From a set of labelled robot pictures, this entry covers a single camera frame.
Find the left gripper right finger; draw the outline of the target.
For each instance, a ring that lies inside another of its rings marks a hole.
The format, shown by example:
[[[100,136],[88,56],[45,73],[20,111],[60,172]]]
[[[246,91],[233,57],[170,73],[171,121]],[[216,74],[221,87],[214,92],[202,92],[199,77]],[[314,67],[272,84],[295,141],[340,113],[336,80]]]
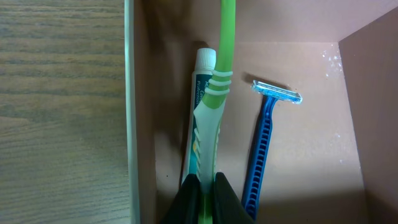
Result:
[[[214,224],[254,224],[222,172],[215,175],[212,210]]]

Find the blue disposable razor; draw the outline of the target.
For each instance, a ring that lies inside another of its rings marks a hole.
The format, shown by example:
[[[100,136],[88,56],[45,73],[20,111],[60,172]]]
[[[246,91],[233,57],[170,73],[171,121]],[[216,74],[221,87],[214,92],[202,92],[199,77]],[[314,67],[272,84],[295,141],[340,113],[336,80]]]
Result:
[[[262,180],[266,167],[267,154],[272,136],[272,112],[277,101],[289,101],[301,104],[302,96],[294,91],[254,80],[251,88],[263,96],[261,110],[257,118],[256,128],[252,139],[251,155],[246,173],[243,197],[241,203],[253,219],[257,219]]]

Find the green toothpaste tube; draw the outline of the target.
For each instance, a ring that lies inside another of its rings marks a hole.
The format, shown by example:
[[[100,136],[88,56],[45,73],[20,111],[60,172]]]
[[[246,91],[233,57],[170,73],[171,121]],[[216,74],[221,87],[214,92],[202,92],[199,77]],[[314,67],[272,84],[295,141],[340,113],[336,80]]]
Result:
[[[197,172],[197,157],[195,155],[196,146],[194,145],[196,121],[193,111],[201,102],[205,94],[205,88],[209,85],[209,79],[216,64],[216,51],[211,48],[200,48],[197,50],[195,69],[192,73],[192,92],[190,100],[190,120],[188,127],[188,138],[181,184],[185,181],[188,174]]]

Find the green white toothbrush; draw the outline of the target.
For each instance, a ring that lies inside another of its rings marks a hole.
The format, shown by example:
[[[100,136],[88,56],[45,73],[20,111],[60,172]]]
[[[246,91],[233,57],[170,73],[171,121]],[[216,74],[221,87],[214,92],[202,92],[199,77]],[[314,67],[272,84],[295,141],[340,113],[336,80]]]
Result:
[[[236,1],[221,0],[220,41],[215,69],[205,88],[205,94],[193,111],[195,146],[197,147],[197,177],[200,181],[198,223],[213,222],[211,187],[215,178],[216,155],[220,124],[226,96],[233,75],[234,41],[236,28]]]

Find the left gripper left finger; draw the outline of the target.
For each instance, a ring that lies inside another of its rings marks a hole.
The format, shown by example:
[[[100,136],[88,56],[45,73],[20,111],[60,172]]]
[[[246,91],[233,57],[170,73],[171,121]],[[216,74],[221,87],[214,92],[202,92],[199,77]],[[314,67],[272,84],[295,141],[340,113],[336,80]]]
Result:
[[[200,181],[188,174],[160,224],[197,224],[200,201]]]

